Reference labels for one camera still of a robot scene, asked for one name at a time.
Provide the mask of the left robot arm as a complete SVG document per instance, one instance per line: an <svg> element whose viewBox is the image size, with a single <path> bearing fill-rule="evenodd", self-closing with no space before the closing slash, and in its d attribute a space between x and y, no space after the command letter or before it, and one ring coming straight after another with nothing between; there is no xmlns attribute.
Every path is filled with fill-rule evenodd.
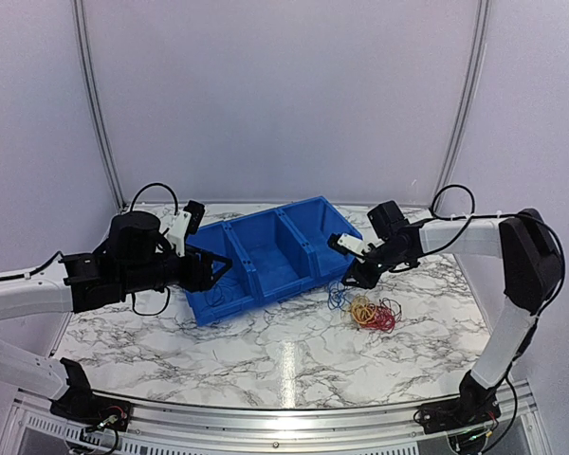
<svg viewBox="0 0 569 455"><path fill-rule="evenodd" d="M39 314L80 314L173 286L208 291L232 267L224 256L187 246L204 212L184 209L161 226L150 212L115 216L107 237L89 253L56 253L46 263L0 276L0 321ZM82 422L94 421L101 401L83 367L66 358L39 357L0 340L0 382L35 392Z"/></svg>

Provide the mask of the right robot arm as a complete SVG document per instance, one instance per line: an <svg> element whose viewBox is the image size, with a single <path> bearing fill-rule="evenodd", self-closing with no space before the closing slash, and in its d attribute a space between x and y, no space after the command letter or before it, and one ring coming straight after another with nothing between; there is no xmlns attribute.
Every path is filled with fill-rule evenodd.
<svg viewBox="0 0 569 455"><path fill-rule="evenodd" d="M486 411L562 288L565 257L560 240L536 209L412 222L389 201L371 210L369 219L374 241L348 233L334 233L328 240L332 249L353 259L342 278L349 287L372 289L383 275L404 273L436 255L480 258L500 267L499 314L489 323L485 347L450 406L451 417L469 425Z"/></svg>

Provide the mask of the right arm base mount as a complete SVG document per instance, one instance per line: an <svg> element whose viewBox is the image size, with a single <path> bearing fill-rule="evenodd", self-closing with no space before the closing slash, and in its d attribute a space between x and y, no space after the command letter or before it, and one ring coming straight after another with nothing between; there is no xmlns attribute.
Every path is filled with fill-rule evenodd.
<svg viewBox="0 0 569 455"><path fill-rule="evenodd" d="M418 407L413 420L425 434L452 431L494 423L501 416L499 402L491 400L478 408L464 408L460 398L451 398L424 403Z"/></svg>

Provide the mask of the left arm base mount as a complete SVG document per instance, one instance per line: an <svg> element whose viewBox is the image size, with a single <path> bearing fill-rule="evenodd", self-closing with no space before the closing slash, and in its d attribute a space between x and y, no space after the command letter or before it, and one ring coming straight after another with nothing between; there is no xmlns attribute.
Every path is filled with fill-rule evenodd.
<svg viewBox="0 0 569 455"><path fill-rule="evenodd" d="M50 412L67 420L85 424L92 429L114 429L125 431L128 428L132 404L94 393L74 393L52 400Z"/></svg>

